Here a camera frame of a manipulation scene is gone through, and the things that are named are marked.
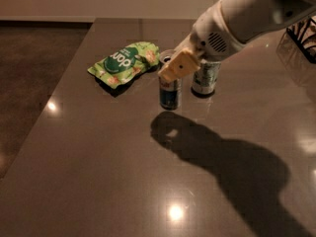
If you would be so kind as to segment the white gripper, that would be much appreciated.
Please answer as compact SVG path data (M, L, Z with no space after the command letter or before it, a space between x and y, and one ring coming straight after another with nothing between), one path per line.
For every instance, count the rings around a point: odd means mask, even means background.
M244 48L224 20L222 3L217 2L199 16L191 32L175 48L176 53L158 72L160 78L172 82L199 70L198 59L222 61Z

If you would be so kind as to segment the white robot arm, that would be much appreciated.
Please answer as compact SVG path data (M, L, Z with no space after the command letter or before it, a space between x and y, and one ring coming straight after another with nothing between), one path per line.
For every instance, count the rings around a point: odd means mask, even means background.
M219 0L199 16L158 75L168 82L183 78L198 71L202 60L222 61L315 11L316 0Z

